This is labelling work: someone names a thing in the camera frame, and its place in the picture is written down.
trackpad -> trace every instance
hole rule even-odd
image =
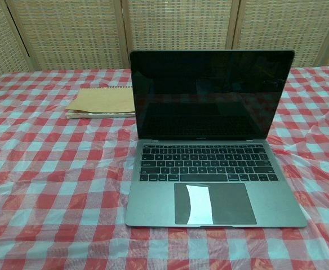
[[[247,225],[256,218],[243,183],[175,183],[175,222]]]

laptop keyboard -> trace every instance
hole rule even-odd
[[[278,178],[263,145],[144,145],[140,181],[278,181]]]

paper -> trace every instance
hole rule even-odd
[[[90,113],[129,113],[135,111],[131,87],[81,88],[69,110]]]

plastic tablecloth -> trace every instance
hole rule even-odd
[[[126,227],[135,119],[65,117],[109,85],[130,71],[0,76],[0,269],[329,269],[329,67],[291,70],[268,135],[301,229]]]

red and white tablecloth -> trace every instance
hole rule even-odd
[[[0,269],[329,269],[329,67],[292,69],[268,136],[302,229],[126,227],[135,119],[65,117],[109,85],[129,70],[0,76]]]

